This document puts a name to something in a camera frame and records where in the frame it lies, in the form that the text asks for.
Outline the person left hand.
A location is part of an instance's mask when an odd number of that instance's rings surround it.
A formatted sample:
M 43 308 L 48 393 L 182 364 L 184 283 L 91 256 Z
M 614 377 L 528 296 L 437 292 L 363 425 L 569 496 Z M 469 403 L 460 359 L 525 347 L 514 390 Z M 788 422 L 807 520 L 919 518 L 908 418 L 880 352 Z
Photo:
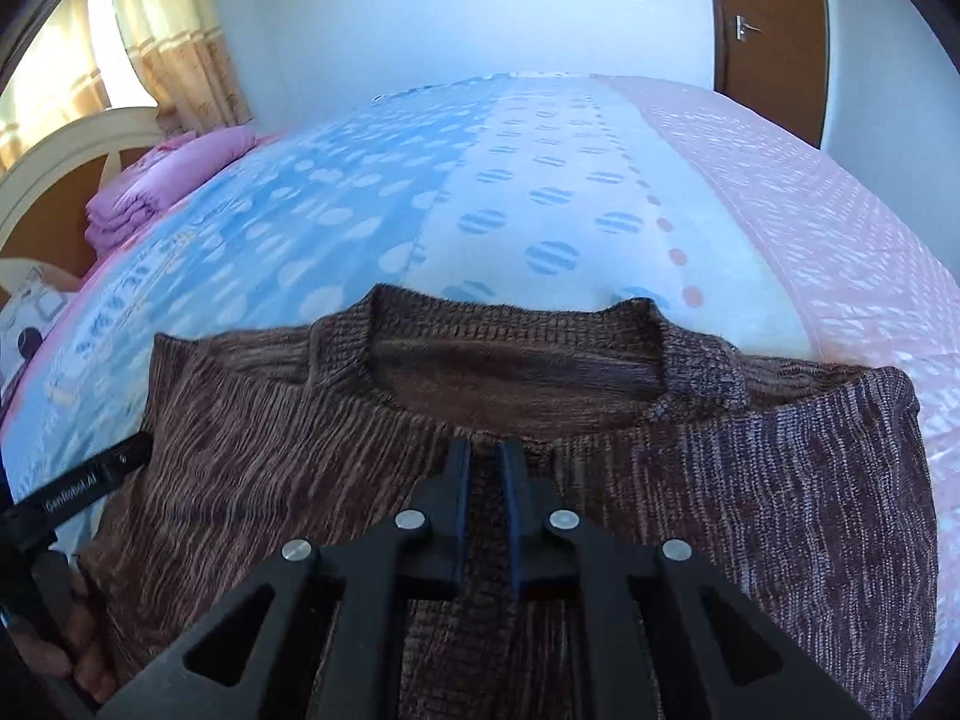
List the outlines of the person left hand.
M 75 567 L 68 567 L 68 598 L 70 608 L 60 626 L 68 650 L 37 637 L 26 622 L 11 624 L 11 640 L 29 671 L 46 678 L 71 678 L 96 706 L 102 706 L 116 692 L 117 681 L 104 658 L 88 587 Z

